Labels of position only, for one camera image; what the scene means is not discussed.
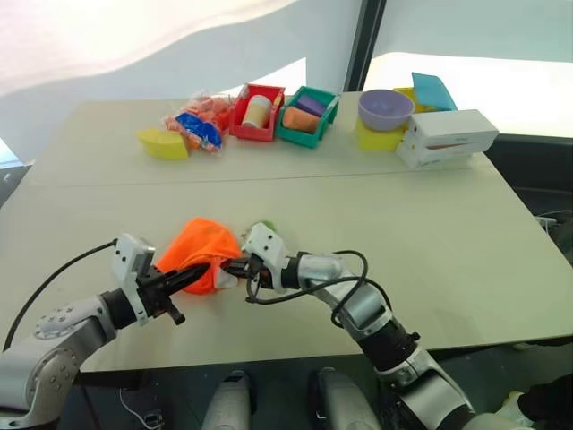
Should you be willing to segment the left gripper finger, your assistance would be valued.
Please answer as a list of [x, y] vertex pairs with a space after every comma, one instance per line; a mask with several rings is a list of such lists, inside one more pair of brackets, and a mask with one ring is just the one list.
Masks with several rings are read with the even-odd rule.
[[179, 311], [169, 297], [167, 298], [165, 308], [174, 324], [182, 324], [185, 322], [185, 316]]
[[165, 275], [164, 291], [178, 292], [199, 280], [210, 268], [207, 262], [195, 263], [182, 270], [173, 270]]

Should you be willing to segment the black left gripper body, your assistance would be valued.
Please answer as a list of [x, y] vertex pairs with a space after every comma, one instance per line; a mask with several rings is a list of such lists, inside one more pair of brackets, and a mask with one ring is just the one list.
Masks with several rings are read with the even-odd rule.
[[136, 279], [137, 293], [147, 316], [168, 314], [173, 305], [170, 294], [164, 291], [175, 271], [162, 272], [156, 266], [150, 266]]

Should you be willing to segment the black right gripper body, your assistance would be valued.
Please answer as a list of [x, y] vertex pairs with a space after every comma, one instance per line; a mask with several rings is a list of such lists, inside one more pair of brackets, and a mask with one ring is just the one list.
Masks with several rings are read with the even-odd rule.
[[252, 254], [245, 258], [246, 286], [257, 288], [273, 288], [272, 276], [264, 261]]

